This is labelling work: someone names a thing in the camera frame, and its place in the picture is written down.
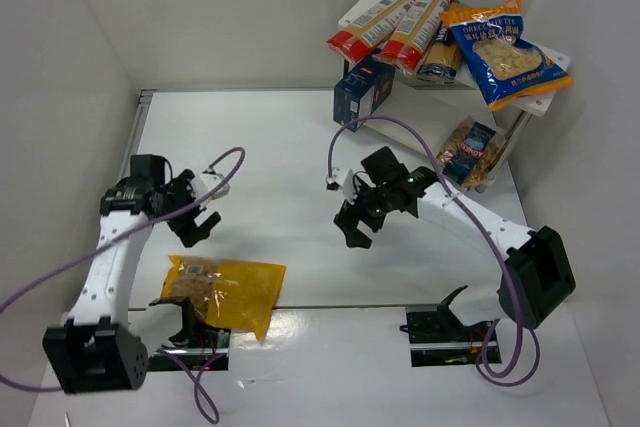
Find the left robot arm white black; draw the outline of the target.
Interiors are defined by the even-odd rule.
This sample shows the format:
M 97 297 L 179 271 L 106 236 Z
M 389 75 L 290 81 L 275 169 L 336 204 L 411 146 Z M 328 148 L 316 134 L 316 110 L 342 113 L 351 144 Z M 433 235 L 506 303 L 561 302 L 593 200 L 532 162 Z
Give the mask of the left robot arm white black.
M 169 178 L 168 164 L 159 155 L 132 156 L 128 176 L 100 200 L 98 253 L 74 306 L 42 340 L 67 394 L 137 390 L 151 354 L 167 342 L 184 346 L 204 328 L 186 295 L 155 299 L 136 326 L 129 323 L 133 282 L 153 222 L 166 223 L 185 247 L 192 247 L 221 220 L 216 212 L 200 217 L 207 203 L 229 192 L 213 168 L 185 169 Z

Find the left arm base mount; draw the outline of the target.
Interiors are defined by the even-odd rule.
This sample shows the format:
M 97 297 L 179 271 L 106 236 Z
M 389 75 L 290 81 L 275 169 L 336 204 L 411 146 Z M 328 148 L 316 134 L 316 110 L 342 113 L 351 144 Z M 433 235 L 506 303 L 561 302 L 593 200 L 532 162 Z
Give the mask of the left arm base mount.
M 194 334 L 187 343 L 166 341 L 161 348 L 178 358 L 191 372 L 227 371 L 231 331 L 206 327 Z

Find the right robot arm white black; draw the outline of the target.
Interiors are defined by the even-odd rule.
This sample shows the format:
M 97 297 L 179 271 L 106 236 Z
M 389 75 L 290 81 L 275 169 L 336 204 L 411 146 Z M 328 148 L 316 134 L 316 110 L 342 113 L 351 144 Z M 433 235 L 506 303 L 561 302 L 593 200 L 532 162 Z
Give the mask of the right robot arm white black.
M 387 214 L 412 215 L 503 261 L 498 286 L 464 284 L 437 307 L 451 329 L 509 318 L 523 328 L 537 329 L 575 290 L 576 282 L 561 236 L 549 227 L 539 230 L 516 224 L 442 183 L 420 166 L 409 170 L 388 147 L 362 160 L 367 180 L 350 169 L 332 168 L 328 189 L 341 191 L 343 204 L 334 218 L 350 248 L 368 249 L 371 239 L 359 226 L 379 231 Z

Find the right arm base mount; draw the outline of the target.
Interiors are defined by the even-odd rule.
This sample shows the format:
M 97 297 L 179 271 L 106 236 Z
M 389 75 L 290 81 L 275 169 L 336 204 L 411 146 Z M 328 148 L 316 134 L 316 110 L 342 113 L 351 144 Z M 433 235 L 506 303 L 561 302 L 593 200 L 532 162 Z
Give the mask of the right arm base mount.
M 490 326 L 480 322 L 447 329 L 433 304 L 408 307 L 405 316 L 399 330 L 407 336 L 413 368 L 473 365 Z

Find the yellow pasta bag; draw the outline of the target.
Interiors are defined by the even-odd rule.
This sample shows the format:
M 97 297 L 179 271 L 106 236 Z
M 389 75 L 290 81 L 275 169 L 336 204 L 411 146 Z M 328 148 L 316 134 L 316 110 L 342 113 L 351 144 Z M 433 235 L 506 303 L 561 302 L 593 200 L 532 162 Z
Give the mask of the yellow pasta bag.
M 251 331 L 262 340 L 279 298 L 286 267 L 280 264 L 170 255 L 161 296 L 187 297 L 207 325 Z

